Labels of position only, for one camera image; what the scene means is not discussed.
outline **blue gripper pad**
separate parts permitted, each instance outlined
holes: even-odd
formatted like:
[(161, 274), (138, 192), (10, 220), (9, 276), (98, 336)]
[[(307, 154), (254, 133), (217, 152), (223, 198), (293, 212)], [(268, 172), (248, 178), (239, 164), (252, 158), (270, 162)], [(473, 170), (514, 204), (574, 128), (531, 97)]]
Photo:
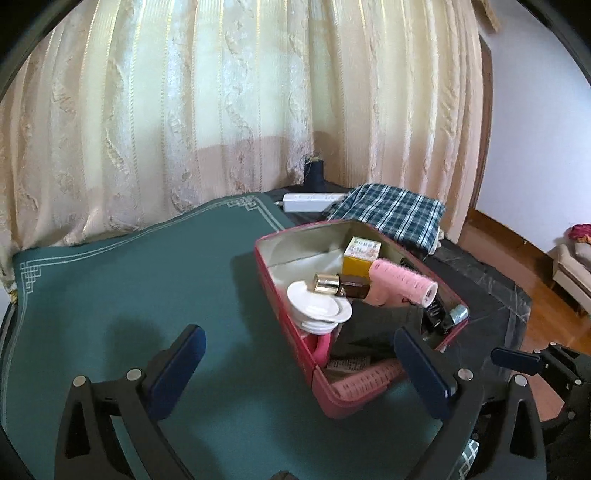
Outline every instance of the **blue gripper pad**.
[(146, 410), (153, 421), (173, 412), (206, 349), (205, 331), (189, 325), (167, 350), (156, 354), (146, 370), (142, 389)]
[(396, 331), (394, 350), (429, 415), (438, 420), (449, 419), (457, 382), (446, 371), (443, 359), (437, 357), (440, 353), (432, 351), (418, 335), (404, 327)]

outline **beige curtain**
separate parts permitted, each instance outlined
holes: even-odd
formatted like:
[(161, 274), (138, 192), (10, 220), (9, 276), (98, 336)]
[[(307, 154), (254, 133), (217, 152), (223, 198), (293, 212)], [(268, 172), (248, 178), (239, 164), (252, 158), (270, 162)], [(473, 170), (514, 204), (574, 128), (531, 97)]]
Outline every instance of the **beige curtain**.
[(86, 0), (0, 103), (1, 280), (21, 249), (301, 181), (311, 154), (439, 198), (457, 239), (479, 48), (469, 0)]

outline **plaid cushion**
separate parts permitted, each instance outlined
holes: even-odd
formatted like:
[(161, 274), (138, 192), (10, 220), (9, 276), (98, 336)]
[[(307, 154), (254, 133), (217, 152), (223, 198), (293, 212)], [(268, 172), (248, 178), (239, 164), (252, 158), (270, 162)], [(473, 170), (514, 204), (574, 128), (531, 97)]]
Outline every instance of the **plaid cushion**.
[(401, 244), (429, 252), (437, 241), (445, 206), (409, 190), (366, 183), (352, 190), (327, 212), (328, 220), (359, 220)]

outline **brown glass bottle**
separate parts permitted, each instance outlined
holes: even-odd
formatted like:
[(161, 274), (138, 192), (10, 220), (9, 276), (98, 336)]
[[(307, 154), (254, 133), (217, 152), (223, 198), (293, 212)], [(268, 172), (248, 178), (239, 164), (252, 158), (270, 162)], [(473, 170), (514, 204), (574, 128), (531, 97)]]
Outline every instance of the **brown glass bottle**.
[(317, 273), (314, 276), (313, 291), (335, 297), (363, 300), (369, 293), (369, 287), (369, 280), (364, 277)]

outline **green mat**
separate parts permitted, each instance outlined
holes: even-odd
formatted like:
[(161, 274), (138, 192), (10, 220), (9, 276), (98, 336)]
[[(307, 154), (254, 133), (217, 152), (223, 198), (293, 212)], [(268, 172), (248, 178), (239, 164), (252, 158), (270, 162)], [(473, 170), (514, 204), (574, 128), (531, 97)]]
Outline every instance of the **green mat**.
[[(401, 384), (330, 420), (291, 357), (256, 276), (254, 242), (290, 221), (264, 195), (229, 197), (140, 233), (14, 258), (20, 313), (2, 359), (1, 420), (38, 480), (72, 379), (119, 378), (188, 323), (207, 352), (164, 434), (197, 479), (403, 479), (438, 425)], [(138, 479), (147, 478), (118, 433)]]

